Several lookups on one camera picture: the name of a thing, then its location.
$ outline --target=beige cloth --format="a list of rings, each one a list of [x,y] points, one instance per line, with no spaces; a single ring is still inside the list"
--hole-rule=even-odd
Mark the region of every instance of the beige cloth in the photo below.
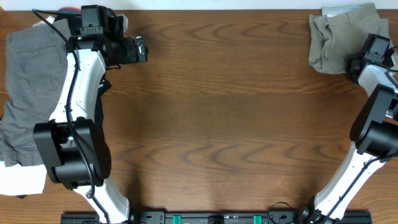
[[[368,34],[389,38],[388,19],[379,18],[373,3],[334,17],[310,15],[309,23],[308,61],[322,73],[345,73],[348,61],[362,49]]]

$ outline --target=wooden table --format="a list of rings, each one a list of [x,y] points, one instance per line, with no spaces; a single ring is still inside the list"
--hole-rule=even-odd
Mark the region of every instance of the wooden table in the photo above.
[[[302,207],[331,179],[367,100],[343,75],[308,66],[308,15],[320,11],[124,11],[149,61],[110,70],[103,97],[112,176],[138,209],[267,210]],[[389,19],[398,43],[397,11]],[[38,19],[0,15],[0,114],[7,100],[5,38]],[[395,223],[398,160],[350,203]],[[92,211],[49,179],[42,195],[0,196],[0,223],[59,223]]]

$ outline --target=white background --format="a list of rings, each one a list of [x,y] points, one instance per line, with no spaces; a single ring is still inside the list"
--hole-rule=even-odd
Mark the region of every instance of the white background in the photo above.
[[[206,9],[321,9],[365,4],[363,0],[0,0],[4,10],[57,10],[98,4],[111,9],[206,10]],[[398,0],[374,0],[378,9],[398,9]]]

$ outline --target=fabric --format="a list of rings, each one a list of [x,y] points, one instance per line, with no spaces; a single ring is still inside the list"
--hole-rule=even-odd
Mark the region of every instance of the fabric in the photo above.
[[[389,38],[388,20],[380,19],[373,3],[337,16],[309,17],[311,46],[309,64],[318,72],[345,73],[368,34]]]
[[[67,39],[70,37],[66,19],[53,25]],[[33,128],[36,123],[49,120],[60,98],[67,74],[65,43],[46,25],[10,33],[6,41],[6,89],[10,100],[0,120],[0,160],[6,167],[37,166],[43,162],[33,139]],[[101,83],[95,108],[95,123],[100,129],[100,96],[111,86],[104,79]]]

